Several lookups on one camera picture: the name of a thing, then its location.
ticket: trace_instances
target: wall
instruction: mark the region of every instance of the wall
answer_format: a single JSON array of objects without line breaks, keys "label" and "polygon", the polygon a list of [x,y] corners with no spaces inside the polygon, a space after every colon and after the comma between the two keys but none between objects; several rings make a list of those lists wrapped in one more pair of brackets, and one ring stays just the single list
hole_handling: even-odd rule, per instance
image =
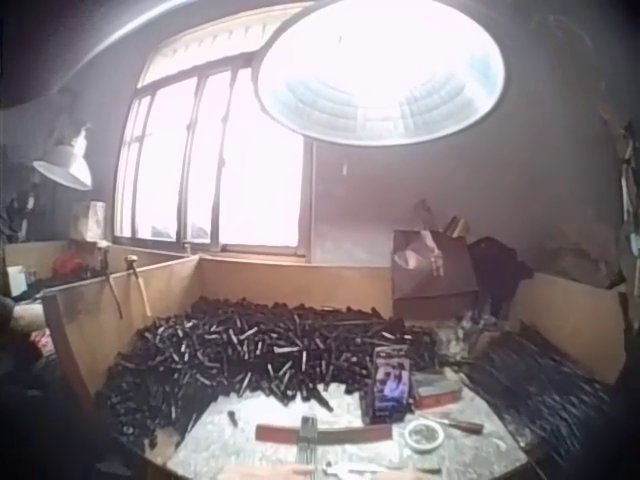
[{"label": "wall", "polygon": [[[186,6],[120,40],[72,78],[69,86],[81,93],[80,113],[92,123],[87,150],[95,183],[92,198],[112,198],[129,102],[154,47],[206,21],[273,3],[200,1]],[[516,2],[448,3],[473,13],[503,47],[509,79],[499,108],[465,132],[423,145],[363,149],[317,144],[314,261],[387,265],[391,230],[415,226],[411,207],[422,197],[443,220],[463,216],[475,235],[493,235],[528,257],[541,235],[557,223],[618,225],[616,163],[589,88],[598,84],[600,74],[572,61],[579,49],[561,50],[558,37],[544,26],[544,15],[516,8]],[[603,17],[608,12],[599,3],[593,0],[593,8],[569,12],[571,18],[580,17],[580,28],[590,36],[595,32],[599,46],[617,45]],[[554,2],[536,5],[537,13],[544,14]],[[542,19],[542,27],[532,27],[536,18]],[[607,62],[615,63],[615,56],[608,57]],[[615,61],[601,71],[613,79],[610,83],[618,82],[613,95],[617,106],[628,105],[629,83],[621,82],[624,72],[615,70],[626,62]],[[64,231],[63,217],[76,200],[77,194],[66,189],[58,193],[58,223],[65,225]]]}]

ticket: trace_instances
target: workbench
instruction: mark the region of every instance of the workbench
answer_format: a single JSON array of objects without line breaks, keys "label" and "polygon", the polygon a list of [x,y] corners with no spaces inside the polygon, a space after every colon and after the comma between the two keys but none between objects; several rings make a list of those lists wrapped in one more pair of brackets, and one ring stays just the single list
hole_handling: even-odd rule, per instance
[{"label": "workbench", "polygon": [[[175,454],[168,459],[167,466],[188,478],[211,480],[216,478],[216,473],[225,465],[294,463],[296,447],[256,442],[256,424],[298,426],[303,415],[314,414],[318,418],[319,429],[362,425],[357,395],[344,395],[342,387],[338,385],[331,385],[325,395],[334,407],[333,413],[322,409],[315,402],[302,403],[299,399],[284,407],[261,393],[247,394],[242,399],[221,398],[195,423]],[[238,427],[234,427],[229,421],[229,410],[235,412]],[[403,423],[393,426],[392,441],[318,447],[318,471],[321,471],[322,465],[327,461],[334,464],[366,462],[389,468],[413,464],[419,468],[441,468],[442,474],[436,478],[484,480],[503,477],[519,469],[527,461],[527,457],[500,420],[470,390],[465,389],[460,402],[429,410],[429,414],[443,417],[451,415],[481,422],[485,425],[485,431],[482,435],[469,435],[443,427],[444,443],[432,453],[416,455],[402,440],[404,428],[417,418],[409,415]],[[316,478],[331,477],[320,473]]]}]

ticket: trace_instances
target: spool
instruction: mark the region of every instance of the spool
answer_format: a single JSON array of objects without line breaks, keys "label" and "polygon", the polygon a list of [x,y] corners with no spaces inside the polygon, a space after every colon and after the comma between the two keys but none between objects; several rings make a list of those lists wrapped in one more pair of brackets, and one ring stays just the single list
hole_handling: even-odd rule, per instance
[{"label": "spool", "polygon": [[428,453],[444,442],[444,430],[436,422],[420,419],[407,425],[404,441],[415,453]]}]

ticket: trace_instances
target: round ceiling light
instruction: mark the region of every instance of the round ceiling light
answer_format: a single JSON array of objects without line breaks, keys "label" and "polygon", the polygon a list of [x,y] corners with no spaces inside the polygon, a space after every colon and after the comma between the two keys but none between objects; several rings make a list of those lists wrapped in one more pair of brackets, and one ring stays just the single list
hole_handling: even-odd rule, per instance
[{"label": "round ceiling light", "polygon": [[505,84],[500,49],[433,0],[330,0],[285,21],[254,69],[264,110],[302,135],[347,145],[424,142],[477,122]]}]

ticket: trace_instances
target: glass pane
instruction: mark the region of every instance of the glass pane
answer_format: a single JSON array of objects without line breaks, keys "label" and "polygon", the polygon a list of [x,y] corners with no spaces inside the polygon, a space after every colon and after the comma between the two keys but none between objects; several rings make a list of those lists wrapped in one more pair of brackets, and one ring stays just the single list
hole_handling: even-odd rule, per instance
[{"label": "glass pane", "polygon": [[187,188],[186,237],[191,242],[211,242],[211,209],[230,77],[228,71],[209,77],[199,107]]},{"label": "glass pane", "polygon": [[135,165],[138,161],[139,144],[131,144],[131,139],[140,134],[144,118],[149,108],[149,97],[134,102],[129,112],[125,128],[118,178],[116,181],[116,205],[114,215],[114,234],[118,237],[131,237],[131,212],[133,211],[133,180]]},{"label": "glass pane", "polygon": [[136,197],[139,238],[175,240],[178,195],[196,79],[159,90],[142,144]]},{"label": "glass pane", "polygon": [[262,113],[251,71],[241,70],[225,139],[221,244],[298,245],[303,150],[300,135]]}]

